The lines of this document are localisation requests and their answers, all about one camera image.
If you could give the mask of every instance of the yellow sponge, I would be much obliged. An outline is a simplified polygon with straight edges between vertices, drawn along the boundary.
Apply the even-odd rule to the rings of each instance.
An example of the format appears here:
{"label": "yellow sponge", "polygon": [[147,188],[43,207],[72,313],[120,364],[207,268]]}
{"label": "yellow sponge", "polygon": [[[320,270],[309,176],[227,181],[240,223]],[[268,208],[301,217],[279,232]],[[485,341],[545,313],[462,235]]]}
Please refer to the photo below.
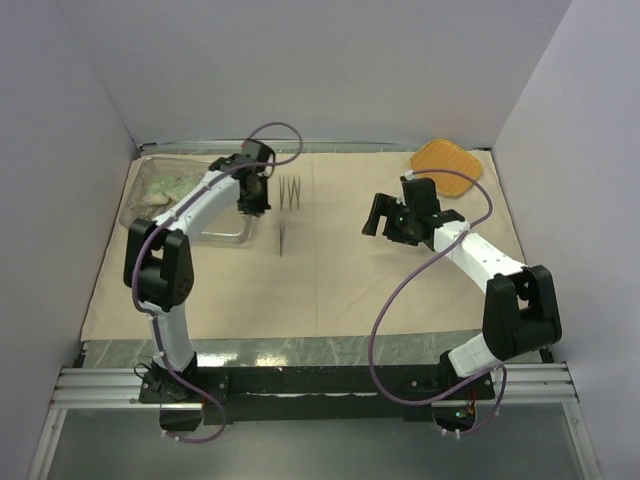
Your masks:
{"label": "yellow sponge", "polygon": [[[417,151],[409,159],[409,166],[412,170],[447,168],[466,173],[474,180],[482,175],[482,165],[476,157],[442,138],[430,141]],[[433,179],[436,191],[445,197],[459,197],[471,187],[469,181],[448,173],[426,173],[419,176]]]}

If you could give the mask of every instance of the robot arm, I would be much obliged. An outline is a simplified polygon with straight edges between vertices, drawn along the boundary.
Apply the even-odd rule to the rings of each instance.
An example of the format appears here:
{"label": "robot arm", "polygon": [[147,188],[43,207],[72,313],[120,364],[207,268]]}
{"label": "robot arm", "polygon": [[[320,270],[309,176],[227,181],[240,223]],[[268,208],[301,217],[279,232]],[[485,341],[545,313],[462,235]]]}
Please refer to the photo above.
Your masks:
{"label": "robot arm", "polygon": [[240,154],[215,161],[199,185],[173,208],[153,221],[137,219],[129,227],[124,282],[131,287],[133,268],[144,241],[157,225],[174,219],[151,245],[151,250],[162,250],[162,258],[147,252],[139,274],[140,300],[154,313],[158,329],[154,332],[156,349],[152,368],[164,369],[158,334],[162,338],[162,351],[177,372],[189,375],[197,368],[184,305],[194,281],[190,239],[200,235],[217,215],[232,205],[237,205],[240,212],[254,216],[270,208],[267,177],[262,167],[239,170],[213,187],[209,185],[226,169],[243,163],[266,163],[273,155],[267,145],[249,140]]}
{"label": "robot arm", "polygon": [[549,271],[508,257],[472,231],[458,212],[441,211],[430,178],[406,175],[400,180],[403,193],[399,198],[375,196],[362,233],[375,235],[384,216],[383,235],[389,240],[413,246],[423,242],[434,252],[442,252],[468,231],[446,256],[485,293],[482,333],[440,357],[444,384],[455,384],[559,341],[562,330]]}

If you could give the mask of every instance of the purple cable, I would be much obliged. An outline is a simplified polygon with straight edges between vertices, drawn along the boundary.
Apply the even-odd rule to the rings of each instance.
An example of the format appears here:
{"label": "purple cable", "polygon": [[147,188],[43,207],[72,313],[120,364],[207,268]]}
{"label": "purple cable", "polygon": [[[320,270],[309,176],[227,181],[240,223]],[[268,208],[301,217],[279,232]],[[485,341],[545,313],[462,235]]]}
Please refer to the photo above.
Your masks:
{"label": "purple cable", "polygon": [[[457,175],[459,177],[462,177],[465,180],[471,182],[473,185],[475,185],[478,188],[478,190],[480,190],[480,192],[482,193],[484,198],[487,200],[487,207],[488,208],[487,208],[487,213],[485,213],[482,217],[478,218],[477,220],[474,220],[473,222],[471,222],[471,224],[470,224],[471,227],[475,227],[476,225],[484,222],[493,213],[493,202],[491,201],[491,197],[489,196],[489,192],[487,192],[482,185],[480,185],[475,179],[471,178],[470,176],[468,176],[468,175],[466,175],[466,174],[464,174],[462,172],[458,172],[458,171],[455,171],[455,170],[449,170],[449,169],[445,169],[445,168],[429,168],[429,169],[425,169],[425,170],[416,170],[413,173],[414,173],[414,175],[420,175],[420,174],[423,174],[423,173],[449,173],[451,175]],[[391,400],[393,402],[399,403],[400,405],[406,405],[406,406],[411,406],[411,407],[422,407],[422,406],[426,406],[426,405],[431,405],[434,402],[438,402],[440,400],[444,400],[449,395],[457,392],[462,387],[465,387],[466,385],[469,385],[470,383],[472,383],[475,380],[477,380],[478,378],[486,375],[487,373],[490,373],[491,370],[492,370],[491,368],[489,368],[489,369],[485,369],[485,370],[482,370],[480,372],[477,372],[477,373],[473,374],[472,376],[466,378],[462,382],[458,383],[454,387],[446,390],[445,392],[443,392],[443,393],[441,393],[439,395],[436,395],[435,397],[427,398],[427,399],[424,399],[424,400],[405,400],[405,399],[396,397],[391,392],[389,392],[386,388],[384,388],[384,385],[382,385],[382,383],[380,382],[380,379],[378,378],[378,374],[376,373],[376,369],[375,369],[375,364],[373,362],[373,347],[374,347],[374,344],[375,344],[376,335],[378,333],[378,328],[380,328],[380,324],[382,323],[382,319],[384,318],[385,314],[387,313],[387,310],[389,310],[389,307],[391,306],[391,304],[395,301],[395,299],[398,297],[400,292],[404,289],[404,287],[407,286],[407,284],[411,280],[416,278],[421,272],[423,272],[424,270],[429,268],[431,265],[436,263],[442,257],[444,257],[449,252],[451,252],[454,248],[456,248],[462,242],[462,240],[464,240],[464,238],[467,236],[468,233],[469,233],[468,230],[462,232],[458,236],[458,238],[456,238],[454,240],[454,242],[451,245],[449,245],[447,248],[445,248],[441,252],[436,253],[433,257],[431,257],[429,260],[427,260],[425,263],[423,263],[418,268],[416,268],[413,272],[411,272],[407,278],[405,278],[402,282],[400,282],[400,284],[396,287],[396,289],[393,291],[393,293],[389,296],[389,298],[387,299],[387,301],[383,305],[382,309],[380,310],[380,313],[378,314],[378,318],[376,318],[376,321],[373,324],[373,328],[371,329],[371,335],[369,336],[369,346],[368,346],[368,349],[367,349],[367,359],[368,359],[368,363],[369,363],[369,373],[371,374],[371,379],[373,380],[373,383],[378,388],[380,393],[382,393],[382,395],[384,395],[386,398],[388,398],[389,400]],[[502,402],[502,398],[504,397],[504,391],[505,391],[505,387],[506,387],[506,384],[507,384],[507,369],[502,364],[500,364],[498,366],[498,368],[502,369],[502,387],[500,388],[500,392],[498,394],[498,397],[496,398],[495,405],[493,406],[493,408],[491,409],[491,411],[489,412],[487,417],[482,422],[480,422],[478,425],[474,426],[470,430],[467,430],[465,432],[460,432],[461,435],[462,434],[469,434],[469,433],[474,432],[477,429],[483,427],[487,423],[487,421],[489,419],[491,419],[495,415],[495,413],[498,411],[498,408],[500,407],[500,403]]]}
{"label": "purple cable", "polygon": [[[298,137],[298,151],[295,154],[293,154],[290,158],[288,158],[287,160],[284,160],[282,162],[270,162],[269,166],[272,167],[271,174],[273,174],[273,170],[275,170],[276,166],[287,165],[287,164],[293,162],[296,158],[298,158],[300,156],[300,154],[302,153],[302,149],[304,147],[304,142],[302,140],[302,135],[300,134],[300,132],[296,128],[294,128],[293,126],[291,126],[291,125],[289,125],[288,123],[285,123],[285,122],[269,122],[269,123],[265,123],[261,127],[255,129],[253,132],[251,132],[251,135],[249,135],[247,137],[247,140],[251,140],[258,132],[264,130],[267,127],[272,127],[272,126],[282,126],[282,127],[286,127],[289,130],[291,130],[296,135],[296,137]],[[206,192],[208,192],[213,186],[215,186],[223,178],[226,178],[229,175],[231,175],[231,174],[233,174],[233,173],[235,173],[238,170],[241,170],[243,168],[264,167],[264,166],[265,166],[264,163],[253,162],[253,163],[247,163],[247,164],[244,164],[244,165],[237,165],[235,167],[231,167],[228,170],[225,170],[224,172],[222,172],[217,177],[215,177],[213,180],[211,180],[211,182],[209,182],[205,187],[202,187],[200,190],[198,190],[191,198],[189,198],[189,200],[187,200],[180,208],[178,208],[175,211],[175,214],[174,214],[173,217],[170,217],[167,220],[165,220],[164,222],[162,222],[160,225],[158,225],[149,234],[149,236],[147,237],[145,242],[142,244],[142,247],[140,248],[140,253],[138,253],[138,257],[136,258],[136,263],[135,263],[135,265],[133,267],[133,274],[131,276],[131,296],[133,298],[133,305],[135,306],[136,310],[138,310],[139,312],[146,313],[146,314],[151,316],[151,327],[152,327],[152,330],[153,330],[153,335],[154,335],[154,337],[156,339],[156,344],[158,346],[158,351],[160,352],[160,357],[162,358],[162,362],[164,363],[165,368],[167,369],[169,374],[178,383],[182,384],[183,386],[187,387],[189,390],[197,393],[198,395],[203,396],[205,399],[207,399],[211,403],[213,403],[216,406],[216,408],[220,411],[220,414],[222,416],[222,424],[220,425],[220,428],[218,428],[218,430],[216,430],[211,435],[203,437],[203,438],[179,437],[179,436],[177,436],[177,435],[175,435],[175,434],[173,434],[171,432],[167,432],[167,435],[169,437],[171,437],[171,438],[173,438],[173,439],[175,439],[177,441],[180,441],[180,442],[184,442],[184,443],[205,443],[205,442],[209,442],[211,440],[214,440],[214,439],[218,438],[222,434],[222,432],[224,431],[225,427],[227,426],[227,414],[225,412],[224,406],[220,403],[220,401],[217,398],[215,398],[213,395],[205,392],[201,388],[193,385],[192,383],[190,383],[189,381],[185,380],[180,375],[178,375],[178,373],[176,372],[176,369],[171,364],[171,362],[169,361],[167,356],[164,354],[165,353],[164,352],[164,342],[162,341],[162,336],[160,334],[160,327],[158,325],[158,317],[153,312],[153,310],[150,310],[150,309],[145,308],[144,306],[142,306],[142,304],[140,302],[140,297],[138,296],[138,282],[140,280],[140,269],[142,268],[142,261],[144,259],[145,253],[149,250],[149,248],[151,247],[152,243],[157,238],[157,236],[160,234],[160,232],[162,232],[163,229],[169,227],[180,215],[182,215],[182,213],[184,213],[189,207],[191,207],[195,202],[197,202],[200,199],[200,197],[202,197]]]}

